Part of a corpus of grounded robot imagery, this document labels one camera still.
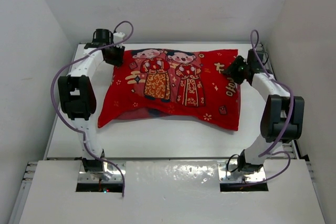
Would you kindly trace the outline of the red patterned pillowcase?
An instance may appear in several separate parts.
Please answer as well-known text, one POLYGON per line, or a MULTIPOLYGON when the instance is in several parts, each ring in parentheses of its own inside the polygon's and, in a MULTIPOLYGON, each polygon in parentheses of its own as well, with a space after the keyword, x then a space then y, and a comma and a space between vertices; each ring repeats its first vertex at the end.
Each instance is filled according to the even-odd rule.
POLYGON ((237 49, 126 51, 123 64, 113 70, 98 127, 113 120, 179 115, 237 131, 240 87, 223 73, 237 55, 237 49))

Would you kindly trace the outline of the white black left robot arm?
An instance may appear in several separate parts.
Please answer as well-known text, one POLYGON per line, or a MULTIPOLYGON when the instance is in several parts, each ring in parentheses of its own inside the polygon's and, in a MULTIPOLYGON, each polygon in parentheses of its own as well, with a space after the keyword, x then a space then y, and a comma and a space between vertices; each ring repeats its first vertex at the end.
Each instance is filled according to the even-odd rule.
POLYGON ((93 118, 97 99, 91 78, 103 62, 115 66, 122 64, 125 38, 122 32, 96 29, 92 42, 84 47, 83 57, 74 61, 69 73, 57 80, 61 110, 70 120, 71 129, 80 137, 83 167, 86 172, 100 173, 104 180, 122 171, 118 165, 106 160, 97 139, 93 118))

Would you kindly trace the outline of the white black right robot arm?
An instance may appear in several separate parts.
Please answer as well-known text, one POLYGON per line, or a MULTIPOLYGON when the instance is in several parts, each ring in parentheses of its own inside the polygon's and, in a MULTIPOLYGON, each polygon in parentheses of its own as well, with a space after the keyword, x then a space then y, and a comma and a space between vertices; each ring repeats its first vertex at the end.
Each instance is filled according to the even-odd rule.
POLYGON ((237 159, 238 172, 258 172, 281 144, 301 136, 305 101, 303 97, 295 96, 287 85, 278 82, 266 70, 259 52, 254 49, 248 51, 246 59, 237 56, 223 73, 235 84, 248 82, 266 103, 259 136, 237 159))

